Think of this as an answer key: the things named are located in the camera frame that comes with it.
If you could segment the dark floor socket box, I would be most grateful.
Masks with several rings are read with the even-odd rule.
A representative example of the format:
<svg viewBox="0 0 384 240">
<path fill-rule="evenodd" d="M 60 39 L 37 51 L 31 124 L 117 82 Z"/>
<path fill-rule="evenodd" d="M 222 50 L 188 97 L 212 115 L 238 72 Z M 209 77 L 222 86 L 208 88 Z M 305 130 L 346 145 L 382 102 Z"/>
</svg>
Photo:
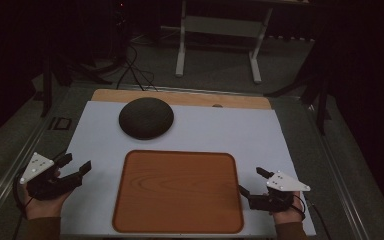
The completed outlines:
<svg viewBox="0 0 384 240">
<path fill-rule="evenodd" d="M 49 130 L 69 130 L 72 124 L 71 118 L 53 117 L 48 126 Z"/>
</svg>

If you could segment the white table mat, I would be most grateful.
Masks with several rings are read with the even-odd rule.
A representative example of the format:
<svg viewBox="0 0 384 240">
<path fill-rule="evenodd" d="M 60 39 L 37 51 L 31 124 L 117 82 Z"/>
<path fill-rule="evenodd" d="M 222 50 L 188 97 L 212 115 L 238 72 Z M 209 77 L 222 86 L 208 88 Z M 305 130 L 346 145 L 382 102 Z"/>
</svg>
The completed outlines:
<svg viewBox="0 0 384 240">
<path fill-rule="evenodd" d="M 119 233 L 112 225 L 126 155 L 133 150 L 228 153 L 234 157 L 238 184 L 253 194 L 266 192 L 257 167 L 296 174 L 277 115 L 272 110 L 180 106 L 174 122 L 162 136 L 136 140 L 119 126 L 122 104 L 90 101 L 86 104 L 69 145 L 71 173 L 85 161 L 92 169 L 64 205 L 62 234 L 90 237 L 272 237 L 272 218 L 252 210 L 241 197 L 243 229 L 236 234 Z"/>
</svg>

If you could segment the dark round wooden plate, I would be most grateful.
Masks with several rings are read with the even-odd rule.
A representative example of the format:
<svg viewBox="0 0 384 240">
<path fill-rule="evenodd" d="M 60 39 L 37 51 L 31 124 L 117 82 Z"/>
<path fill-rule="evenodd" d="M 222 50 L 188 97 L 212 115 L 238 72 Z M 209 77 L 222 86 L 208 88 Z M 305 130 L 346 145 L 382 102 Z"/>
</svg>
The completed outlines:
<svg viewBox="0 0 384 240">
<path fill-rule="evenodd" d="M 139 140 L 150 140 L 165 134 L 173 122 L 172 108 L 153 97 L 135 99 L 127 103 L 119 114 L 123 132 Z"/>
</svg>

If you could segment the black stand with legs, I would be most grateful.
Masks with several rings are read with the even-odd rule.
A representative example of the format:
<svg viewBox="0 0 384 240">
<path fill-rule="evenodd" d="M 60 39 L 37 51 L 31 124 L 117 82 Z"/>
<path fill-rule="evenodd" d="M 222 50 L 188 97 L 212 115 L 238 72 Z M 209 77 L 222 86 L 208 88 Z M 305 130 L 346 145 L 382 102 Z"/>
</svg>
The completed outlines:
<svg viewBox="0 0 384 240">
<path fill-rule="evenodd" d="M 306 60 L 291 84 L 276 91 L 265 93 L 265 96 L 280 97 L 299 87 L 305 87 L 299 100 L 305 105 L 312 105 L 317 100 L 316 126 L 319 133 L 324 135 L 324 120 L 327 113 L 326 104 L 331 73 L 331 68 L 326 64 Z"/>
</svg>

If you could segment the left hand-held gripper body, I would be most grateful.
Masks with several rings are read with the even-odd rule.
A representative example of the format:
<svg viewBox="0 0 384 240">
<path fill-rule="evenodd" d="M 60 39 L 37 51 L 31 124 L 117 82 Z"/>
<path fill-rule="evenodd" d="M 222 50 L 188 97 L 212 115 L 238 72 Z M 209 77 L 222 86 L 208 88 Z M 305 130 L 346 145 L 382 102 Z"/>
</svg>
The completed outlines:
<svg viewBox="0 0 384 240">
<path fill-rule="evenodd" d="M 27 186 L 30 197 L 37 200 L 52 200 L 67 192 L 61 179 L 55 176 L 60 169 L 55 161 L 34 153 L 19 180 Z"/>
</svg>

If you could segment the brown wooden tray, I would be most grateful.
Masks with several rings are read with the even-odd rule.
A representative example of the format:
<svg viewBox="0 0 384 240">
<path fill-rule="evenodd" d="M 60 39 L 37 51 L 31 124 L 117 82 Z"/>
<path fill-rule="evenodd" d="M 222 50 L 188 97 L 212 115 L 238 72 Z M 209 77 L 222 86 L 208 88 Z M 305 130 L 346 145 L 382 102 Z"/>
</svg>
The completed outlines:
<svg viewBox="0 0 384 240">
<path fill-rule="evenodd" d="M 124 161 L 113 228 L 135 234 L 236 234 L 244 217 L 228 153 L 133 150 Z"/>
</svg>

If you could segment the grey metal floor rail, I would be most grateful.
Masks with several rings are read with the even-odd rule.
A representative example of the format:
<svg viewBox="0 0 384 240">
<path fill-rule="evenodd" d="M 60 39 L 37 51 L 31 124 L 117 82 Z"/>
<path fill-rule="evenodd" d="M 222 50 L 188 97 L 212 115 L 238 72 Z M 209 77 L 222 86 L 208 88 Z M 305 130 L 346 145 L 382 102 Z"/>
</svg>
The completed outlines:
<svg viewBox="0 0 384 240">
<path fill-rule="evenodd" d="M 0 209 L 12 192 L 13 178 L 30 159 L 54 116 L 50 110 L 19 111 L 0 129 Z"/>
<path fill-rule="evenodd" d="M 324 155 L 327 157 L 328 169 L 331 174 L 335 191 L 341 202 L 342 209 L 346 215 L 349 226 L 351 227 L 355 240 L 370 240 L 368 232 L 362 222 L 361 216 L 356 208 L 356 204 L 350 195 L 348 185 L 341 174 L 340 168 L 336 162 L 336 158 L 329 145 L 328 139 L 322 135 L 319 128 L 316 126 L 315 117 L 316 109 L 313 105 L 303 105 L 303 109 L 312 124 L 312 129 L 318 136 L 319 142 L 322 145 Z"/>
</svg>

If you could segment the white metal stand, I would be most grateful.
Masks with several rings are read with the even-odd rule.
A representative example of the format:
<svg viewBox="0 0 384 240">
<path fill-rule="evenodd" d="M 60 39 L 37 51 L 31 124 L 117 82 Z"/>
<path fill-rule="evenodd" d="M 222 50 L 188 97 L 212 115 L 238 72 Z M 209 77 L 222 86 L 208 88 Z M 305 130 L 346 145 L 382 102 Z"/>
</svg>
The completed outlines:
<svg viewBox="0 0 384 240">
<path fill-rule="evenodd" d="M 255 84 L 262 82 L 258 64 L 258 54 L 263 43 L 273 9 L 268 8 L 263 14 L 261 22 L 232 20 L 214 17 L 194 16 L 187 14 L 187 0 L 182 0 L 180 18 L 180 41 L 177 55 L 175 76 L 184 75 L 186 56 L 186 33 L 204 33 L 213 35 L 226 35 L 234 37 L 249 37 L 256 40 L 253 50 L 248 54 L 251 73 Z"/>
</svg>

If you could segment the person's left hand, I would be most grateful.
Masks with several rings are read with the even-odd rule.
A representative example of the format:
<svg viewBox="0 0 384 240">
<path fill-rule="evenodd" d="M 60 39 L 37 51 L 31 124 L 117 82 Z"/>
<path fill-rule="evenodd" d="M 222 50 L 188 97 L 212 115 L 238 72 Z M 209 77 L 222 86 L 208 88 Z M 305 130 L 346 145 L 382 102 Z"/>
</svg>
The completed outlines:
<svg viewBox="0 0 384 240">
<path fill-rule="evenodd" d="M 63 205 L 71 195 L 71 192 L 67 192 L 55 199 L 40 201 L 29 196 L 26 185 L 23 186 L 23 193 L 24 209 L 28 220 L 60 217 Z"/>
</svg>

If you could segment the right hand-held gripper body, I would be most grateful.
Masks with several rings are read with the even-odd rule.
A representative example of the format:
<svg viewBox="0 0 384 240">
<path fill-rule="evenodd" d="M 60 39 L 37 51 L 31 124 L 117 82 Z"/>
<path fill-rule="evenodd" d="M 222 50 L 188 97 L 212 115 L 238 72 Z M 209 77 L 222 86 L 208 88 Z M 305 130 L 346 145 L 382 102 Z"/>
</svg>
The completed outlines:
<svg viewBox="0 0 384 240">
<path fill-rule="evenodd" d="M 288 176 L 283 172 L 273 172 L 270 179 L 266 179 L 267 194 L 252 195 L 248 198 L 249 207 L 253 210 L 268 212 L 282 212 L 293 204 L 295 191 L 310 191 L 309 185 Z"/>
</svg>

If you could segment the person's right hand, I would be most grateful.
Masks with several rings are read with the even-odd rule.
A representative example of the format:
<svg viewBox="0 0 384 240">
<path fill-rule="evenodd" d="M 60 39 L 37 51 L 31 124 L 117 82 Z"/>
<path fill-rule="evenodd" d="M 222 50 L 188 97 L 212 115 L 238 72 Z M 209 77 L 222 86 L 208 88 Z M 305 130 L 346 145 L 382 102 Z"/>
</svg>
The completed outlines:
<svg viewBox="0 0 384 240">
<path fill-rule="evenodd" d="M 304 207 L 301 202 L 300 192 L 293 193 L 293 204 L 282 212 L 270 212 L 276 225 L 286 223 L 300 223 L 304 220 Z"/>
</svg>

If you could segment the light wooden table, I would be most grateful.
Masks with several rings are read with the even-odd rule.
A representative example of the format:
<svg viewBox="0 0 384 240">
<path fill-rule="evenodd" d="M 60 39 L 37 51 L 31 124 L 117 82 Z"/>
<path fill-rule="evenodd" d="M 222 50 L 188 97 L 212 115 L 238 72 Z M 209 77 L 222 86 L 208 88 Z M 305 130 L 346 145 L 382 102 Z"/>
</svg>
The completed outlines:
<svg viewBox="0 0 384 240">
<path fill-rule="evenodd" d="M 271 109 L 267 98 L 226 94 L 98 89 L 93 93 L 91 100 L 126 103 L 142 97 L 158 98 L 171 105 L 205 107 L 220 105 L 226 108 Z"/>
</svg>

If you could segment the black tripod stand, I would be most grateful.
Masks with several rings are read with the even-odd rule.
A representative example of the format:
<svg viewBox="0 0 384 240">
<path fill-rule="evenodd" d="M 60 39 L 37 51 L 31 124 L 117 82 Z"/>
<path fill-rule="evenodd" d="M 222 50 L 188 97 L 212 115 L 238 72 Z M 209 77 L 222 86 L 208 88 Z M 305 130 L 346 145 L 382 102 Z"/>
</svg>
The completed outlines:
<svg viewBox="0 0 384 240">
<path fill-rule="evenodd" d="M 118 61 L 109 66 L 98 69 L 88 69 L 82 64 L 70 59 L 67 55 L 59 53 L 55 48 L 47 45 L 42 51 L 42 90 L 38 91 L 34 99 L 43 103 L 41 116 L 45 117 L 51 110 L 53 103 L 52 77 L 55 77 L 60 85 L 70 86 L 72 78 L 70 70 L 80 73 L 90 81 L 108 85 L 109 81 L 100 77 L 100 74 L 113 71 L 117 68 Z"/>
</svg>

